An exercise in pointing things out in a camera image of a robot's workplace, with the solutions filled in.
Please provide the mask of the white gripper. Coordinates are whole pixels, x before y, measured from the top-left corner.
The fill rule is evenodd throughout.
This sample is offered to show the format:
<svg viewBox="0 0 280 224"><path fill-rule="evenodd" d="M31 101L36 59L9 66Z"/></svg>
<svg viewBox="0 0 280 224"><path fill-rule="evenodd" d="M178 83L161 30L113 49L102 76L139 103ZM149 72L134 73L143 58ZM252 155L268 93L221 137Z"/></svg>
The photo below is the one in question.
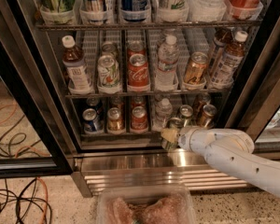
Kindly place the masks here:
<svg viewBox="0 0 280 224"><path fill-rule="evenodd" d="M186 151L204 152L207 130L200 127L184 127L180 131L176 128L164 128L161 137L170 143L176 143Z"/></svg>

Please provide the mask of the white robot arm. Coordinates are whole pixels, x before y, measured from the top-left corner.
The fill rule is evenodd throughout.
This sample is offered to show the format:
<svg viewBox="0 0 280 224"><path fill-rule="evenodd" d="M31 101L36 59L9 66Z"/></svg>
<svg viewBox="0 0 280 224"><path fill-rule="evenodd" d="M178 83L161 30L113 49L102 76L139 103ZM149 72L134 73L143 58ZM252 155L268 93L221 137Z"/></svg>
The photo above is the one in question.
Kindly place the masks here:
<svg viewBox="0 0 280 224"><path fill-rule="evenodd" d="M280 198L280 162L253 154L251 137L234 129L164 128L161 137L201 155L212 168Z"/></svg>

